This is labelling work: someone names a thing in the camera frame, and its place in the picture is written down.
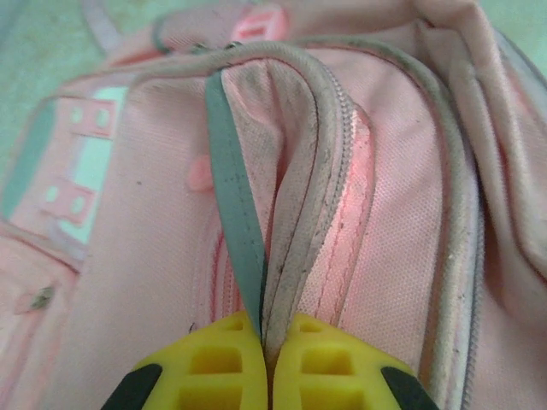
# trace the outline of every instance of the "gray trim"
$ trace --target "gray trim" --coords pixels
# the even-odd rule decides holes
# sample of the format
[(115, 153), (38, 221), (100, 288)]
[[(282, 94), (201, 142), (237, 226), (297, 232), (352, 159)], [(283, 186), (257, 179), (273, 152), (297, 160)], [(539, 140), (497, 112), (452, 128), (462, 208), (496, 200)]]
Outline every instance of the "gray trim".
[(222, 71), (208, 78), (205, 102), (211, 171), (224, 238), (245, 309), (261, 335), (268, 261), (238, 130), (222, 85)]

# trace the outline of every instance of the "backpack compartment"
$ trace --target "backpack compartment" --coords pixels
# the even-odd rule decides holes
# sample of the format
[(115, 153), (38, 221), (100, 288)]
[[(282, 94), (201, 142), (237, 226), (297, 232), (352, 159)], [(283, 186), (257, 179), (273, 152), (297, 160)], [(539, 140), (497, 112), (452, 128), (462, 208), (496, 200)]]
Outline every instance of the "backpack compartment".
[(73, 269), (0, 237), (0, 407), (35, 408), (72, 307)]

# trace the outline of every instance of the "backpack pocket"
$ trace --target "backpack pocket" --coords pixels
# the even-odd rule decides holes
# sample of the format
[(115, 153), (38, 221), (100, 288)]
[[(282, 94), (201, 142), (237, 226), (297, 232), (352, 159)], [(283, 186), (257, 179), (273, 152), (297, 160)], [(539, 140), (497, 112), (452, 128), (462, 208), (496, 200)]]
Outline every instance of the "backpack pocket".
[(76, 274), (39, 250), (0, 237), (0, 407), (38, 403), (70, 310)]
[(42, 101), (21, 136), (0, 199), (4, 227), (81, 267), (126, 87)]

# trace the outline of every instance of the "pink plastic tab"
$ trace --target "pink plastic tab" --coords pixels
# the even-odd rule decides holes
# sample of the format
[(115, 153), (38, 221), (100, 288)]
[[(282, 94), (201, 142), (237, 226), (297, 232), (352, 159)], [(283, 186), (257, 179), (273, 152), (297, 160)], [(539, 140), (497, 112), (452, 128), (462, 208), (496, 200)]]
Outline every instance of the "pink plastic tab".
[(42, 201), (42, 211), (75, 225), (81, 225), (85, 221), (93, 204), (95, 191), (63, 178), (56, 179), (48, 190), (53, 190), (55, 195)]
[(111, 138), (115, 123), (115, 101), (74, 99), (70, 131), (97, 138)]
[(286, 12), (278, 4), (255, 7), (235, 27), (232, 41), (278, 41), (285, 39), (289, 23)]

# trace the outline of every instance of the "strap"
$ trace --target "strap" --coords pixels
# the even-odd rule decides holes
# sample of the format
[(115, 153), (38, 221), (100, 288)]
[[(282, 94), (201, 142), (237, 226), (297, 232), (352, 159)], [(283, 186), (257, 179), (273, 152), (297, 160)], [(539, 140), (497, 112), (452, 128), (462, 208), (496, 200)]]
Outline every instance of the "strap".
[(85, 22), (99, 47), (106, 53), (112, 51), (121, 41), (114, 22), (104, 8), (102, 0), (81, 0)]
[(238, 130), (221, 73), (211, 75), (205, 85), (211, 171), (234, 276), (250, 321), (261, 336), (268, 262)]

